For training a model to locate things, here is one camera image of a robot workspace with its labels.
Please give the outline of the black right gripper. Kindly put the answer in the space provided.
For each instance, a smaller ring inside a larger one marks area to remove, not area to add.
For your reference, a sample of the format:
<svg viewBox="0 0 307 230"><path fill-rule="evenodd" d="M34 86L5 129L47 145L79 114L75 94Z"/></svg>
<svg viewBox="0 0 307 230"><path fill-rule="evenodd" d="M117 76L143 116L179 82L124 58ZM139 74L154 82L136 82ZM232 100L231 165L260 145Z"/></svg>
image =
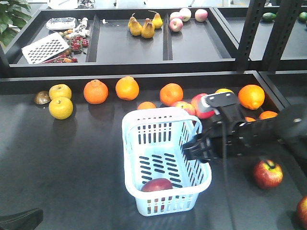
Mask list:
<svg viewBox="0 0 307 230"><path fill-rule="evenodd" d="M208 127L196 134L190 142L183 145L183 154L188 161L203 163L224 158L237 127L245 122L240 105L226 105L214 108L215 114L208 119Z"/></svg>

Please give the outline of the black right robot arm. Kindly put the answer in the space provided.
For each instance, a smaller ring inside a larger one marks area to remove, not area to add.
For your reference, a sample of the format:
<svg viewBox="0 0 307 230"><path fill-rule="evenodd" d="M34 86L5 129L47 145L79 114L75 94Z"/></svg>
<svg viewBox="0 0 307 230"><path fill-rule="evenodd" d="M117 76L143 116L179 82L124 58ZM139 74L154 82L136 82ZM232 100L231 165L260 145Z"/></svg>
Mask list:
<svg viewBox="0 0 307 230"><path fill-rule="evenodd" d="M183 153L188 160L209 162L240 154L256 155L270 144L285 145L294 156L307 158L306 105L294 104L276 117L252 122L223 118L185 143Z"/></svg>

